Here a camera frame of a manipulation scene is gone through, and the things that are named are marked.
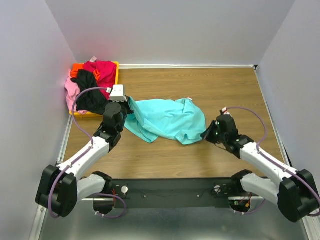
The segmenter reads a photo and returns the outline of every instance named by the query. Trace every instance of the wooden table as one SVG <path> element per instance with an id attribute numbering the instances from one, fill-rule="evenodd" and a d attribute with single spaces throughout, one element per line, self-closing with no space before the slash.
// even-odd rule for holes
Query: wooden table
<path id="1" fill-rule="evenodd" d="M 202 109 L 207 126 L 223 107 L 242 106 L 256 111 L 269 129 L 263 149 L 282 160 L 271 121 L 252 68 L 185 68 L 185 69 L 123 69 L 119 83 L 136 101 L 148 99 L 192 98 Z M 232 110 L 240 134 L 256 142 L 264 135 L 260 121 L 250 112 Z M 93 135 L 102 118 L 79 119 L 81 127 Z M 73 124 L 65 160 L 89 141 Z M 104 172 L 116 178 L 196 178 L 230 177 L 248 169 L 263 176 L 252 165 L 213 144 L 201 141 L 182 145 L 178 141 L 158 138 L 147 143 L 124 130 L 118 145 L 101 158 L 86 174 Z"/>

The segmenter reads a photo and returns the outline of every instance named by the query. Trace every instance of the gray wall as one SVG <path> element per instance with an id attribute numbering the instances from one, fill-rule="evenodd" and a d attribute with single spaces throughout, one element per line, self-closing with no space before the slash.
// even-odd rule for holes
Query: gray wall
<path id="1" fill-rule="evenodd" d="M 74 61 L 43 0 L 0 7 L 0 239 L 29 238 L 43 169 L 66 128 L 64 81 Z"/>
<path id="2" fill-rule="evenodd" d="M 78 61 L 258 64 L 294 0 L 46 0 Z"/>
<path id="3" fill-rule="evenodd" d="M 258 69 L 283 144 L 320 187 L 320 1 L 296 0 Z"/>

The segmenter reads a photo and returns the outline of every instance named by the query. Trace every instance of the white tag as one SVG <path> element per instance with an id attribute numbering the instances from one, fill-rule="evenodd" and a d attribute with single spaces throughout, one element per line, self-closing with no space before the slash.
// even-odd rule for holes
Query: white tag
<path id="1" fill-rule="evenodd" d="M 93 56 L 89 62 L 94 63 L 97 60 L 97 58 L 95 56 Z"/>

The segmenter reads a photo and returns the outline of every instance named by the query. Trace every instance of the yellow bin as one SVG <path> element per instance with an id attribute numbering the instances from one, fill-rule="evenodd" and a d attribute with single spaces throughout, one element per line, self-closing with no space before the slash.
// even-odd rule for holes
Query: yellow bin
<path id="1" fill-rule="evenodd" d="M 116 73 L 115 73 L 115 84 L 117 85 L 118 84 L 118 77 L 119 77 L 119 62 L 117 61 L 113 61 L 114 64 L 116 64 Z M 102 115 L 99 115 L 99 114 L 95 114 L 95 113 L 92 113 L 92 112 L 86 112 L 85 114 L 80 114 L 78 112 L 75 112 L 74 113 L 74 116 L 76 118 L 92 118 L 92 117 L 102 117 Z"/>

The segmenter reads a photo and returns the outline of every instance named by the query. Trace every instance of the pink cloth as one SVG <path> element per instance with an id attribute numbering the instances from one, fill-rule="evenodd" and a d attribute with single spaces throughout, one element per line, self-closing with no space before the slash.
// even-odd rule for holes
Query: pink cloth
<path id="1" fill-rule="evenodd" d="M 80 93 L 80 88 L 78 87 L 78 84 L 75 82 L 71 81 L 71 76 L 70 76 L 70 71 L 69 71 L 69 76 L 66 79 L 66 82 L 64 84 L 64 88 L 66 89 L 66 104 L 68 105 L 69 111 L 72 111 L 72 105 L 74 104 L 76 97 Z M 77 112 L 77 104 L 74 106 L 74 112 Z M 80 114 L 85 114 L 88 111 L 85 110 L 80 110 L 78 113 Z"/>
<path id="2" fill-rule="evenodd" d="M 117 65 L 111 61 L 87 61 L 83 65 L 83 69 L 91 73 L 97 70 L 100 73 L 99 79 L 96 80 L 99 87 L 112 88 L 116 84 Z M 100 91 L 106 99 L 110 98 L 110 93 L 107 93 L 105 90 Z"/>

